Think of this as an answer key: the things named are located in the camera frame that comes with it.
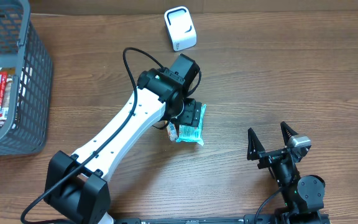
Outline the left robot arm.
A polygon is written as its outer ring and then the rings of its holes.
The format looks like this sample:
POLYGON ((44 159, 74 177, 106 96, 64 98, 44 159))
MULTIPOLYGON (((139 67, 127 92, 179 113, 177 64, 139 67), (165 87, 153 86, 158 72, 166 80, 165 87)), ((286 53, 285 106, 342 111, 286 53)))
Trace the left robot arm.
POLYGON ((201 103, 190 98, 200 67, 179 55, 170 68, 140 74, 128 102, 92 140, 49 162, 44 202, 73 223, 114 223, 108 183, 118 164, 146 130, 159 121, 197 128, 201 103))

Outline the teal snack packet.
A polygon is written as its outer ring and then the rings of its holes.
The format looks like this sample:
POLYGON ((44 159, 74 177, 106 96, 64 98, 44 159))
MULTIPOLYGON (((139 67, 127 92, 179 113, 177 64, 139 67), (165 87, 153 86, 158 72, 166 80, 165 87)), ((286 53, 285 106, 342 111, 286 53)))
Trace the teal snack packet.
POLYGON ((205 110, 206 104, 203 104, 201 107, 200 120, 197 127, 179 125, 178 138, 176 142, 196 142, 200 146, 204 146, 202 131, 205 110))

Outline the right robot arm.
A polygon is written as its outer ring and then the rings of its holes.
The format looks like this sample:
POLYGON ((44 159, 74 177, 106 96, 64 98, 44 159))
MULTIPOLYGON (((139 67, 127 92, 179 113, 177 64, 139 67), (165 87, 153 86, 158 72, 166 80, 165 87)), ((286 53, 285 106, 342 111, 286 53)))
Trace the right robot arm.
POLYGON ((278 184, 278 190, 262 202, 248 223, 329 223, 329 216, 320 214, 324 208, 325 181, 318 175, 301 176, 296 164, 311 148, 308 136, 294 131, 286 122, 280 123, 284 147, 267 152, 253 129, 248 129, 247 160, 258 161, 259 169, 267 168, 278 184), (277 208, 272 215, 261 211, 280 194, 285 206, 277 208))

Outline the orange small carton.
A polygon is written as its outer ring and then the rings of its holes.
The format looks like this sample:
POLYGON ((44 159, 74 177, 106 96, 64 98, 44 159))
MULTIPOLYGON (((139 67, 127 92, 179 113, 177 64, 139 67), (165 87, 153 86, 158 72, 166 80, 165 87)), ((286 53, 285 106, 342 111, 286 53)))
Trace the orange small carton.
POLYGON ((168 137, 171 141, 176 141, 178 139, 177 129, 173 123, 168 124, 167 132, 168 132, 168 137))

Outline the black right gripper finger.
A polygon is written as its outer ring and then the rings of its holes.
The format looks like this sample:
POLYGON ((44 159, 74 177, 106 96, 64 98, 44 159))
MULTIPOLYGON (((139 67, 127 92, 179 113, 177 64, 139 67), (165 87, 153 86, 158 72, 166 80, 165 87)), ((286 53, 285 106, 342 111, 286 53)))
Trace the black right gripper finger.
POLYGON ((292 136, 298 135, 298 133, 296 131, 294 131, 291 127, 289 127, 289 125, 287 125, 287 123, 284 121, 282 121, 280 123, 280 127, 281 127, 282 136, 283 136, 285 145, 288 144, 288 142, 292 136))
POLYGON ((259 159, 260 155, 265 152, 265 149, 252 128, 249 128, 247 133, 248 133, 247 160, 254 161, 259 159))

